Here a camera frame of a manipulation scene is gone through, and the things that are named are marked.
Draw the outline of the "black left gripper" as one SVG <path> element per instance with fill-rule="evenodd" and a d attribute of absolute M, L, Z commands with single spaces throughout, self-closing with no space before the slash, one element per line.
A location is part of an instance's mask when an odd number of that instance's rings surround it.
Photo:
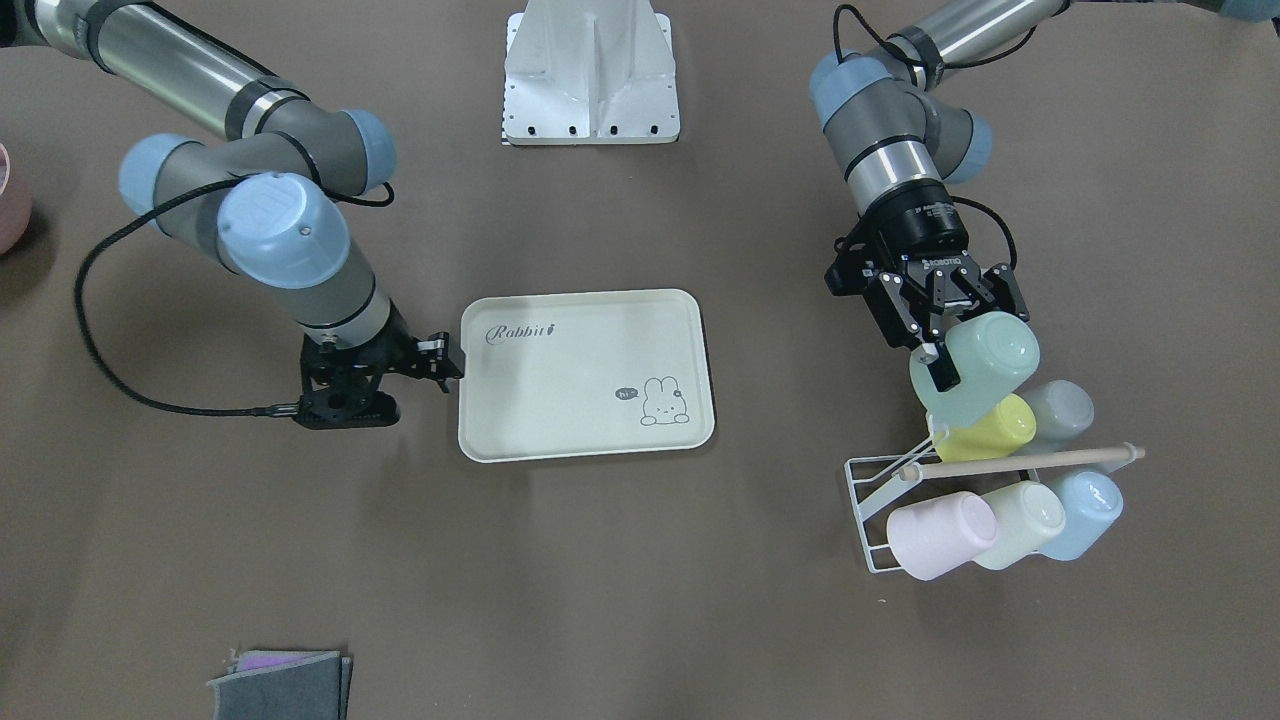
<path fill-rule="evenodd" d="M 1029 322 L 1015 266 L 980 269 L 966 255 L 969 236 L 948 191 L 914 179 L 877 199 L 835 242 L 826 284 L 836 296 L 861 297 L 890 347 L 923 347 L 938 392 L 960 383 L 945 343 L 942 315 L 960 320 L 1006 313 Z"/>

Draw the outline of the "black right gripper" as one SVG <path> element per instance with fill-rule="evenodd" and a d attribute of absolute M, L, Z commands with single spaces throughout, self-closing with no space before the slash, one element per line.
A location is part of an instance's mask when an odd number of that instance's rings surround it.
<path fill-rule="evenodd" d="M 449 333 L 419 341 L 397 310 L 369 342 L 353 348 L 330 348 L 306 337 L 300 354 L 302 395 L 293 421 L 315 430 L 393 425 L 401 413 L 397 401 L 380 391 L 383 377 L 431 380 L 449 393 L 448 383 L 465 377 L 465 359 L 449 352 Z"/>

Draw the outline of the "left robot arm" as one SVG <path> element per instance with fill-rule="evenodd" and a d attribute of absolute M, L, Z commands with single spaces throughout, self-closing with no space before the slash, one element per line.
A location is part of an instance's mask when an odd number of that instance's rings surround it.
<path fill-rule="evenodd" d="M 979 174 L 992 133 L 977 114 L 934 97 L 947 76 L 1020 50 L 1066 1 L 950 1 L 913 26 L 872 35 L 874 47 L 833 49 L 812 73 L 810 97 L 824 137 L 858 208 L 858 222 L 835 241 L 826 284 L 864 299 L 887 345 L 918 351 L 924 387 L 951 395 L 963 380 L 959 340 L 948 318 L 988 313 L 1027 320 L 1014 274 L 1018 246 L 1002 218 L 1009 259 L 991 268 L 972 256 L 951 186 Z"/>

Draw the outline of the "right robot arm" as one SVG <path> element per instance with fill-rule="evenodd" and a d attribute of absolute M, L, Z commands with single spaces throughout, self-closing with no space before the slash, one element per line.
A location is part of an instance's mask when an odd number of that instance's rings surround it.
<path fill-rule="evenodd" d="M 372 113 L 328 111 L 296 85 L 155 1 L 5 1 L 3 46 L 51 47 L 93 63 L 223 143 L 163 133 L 141 140 L 118 172 L 134 219 L 81 263 L 73 304 L 93 365 L 124 396 L 165 413 L 219 416 L 150 398 L 105 361 L 84 305 L 92 265 L 152 225 L 228 272 L 266 288 L 303 332 L 300 397 L 232 407 L 229 416 L 285 418 L 310 429 L 389 427 L 401 411 L 388 374 L 442 389 L 465 374 L 445 332 L 413 336 L 356 243 L 340 205 L 372 206 L 397 168 L 396 143 Z"/>

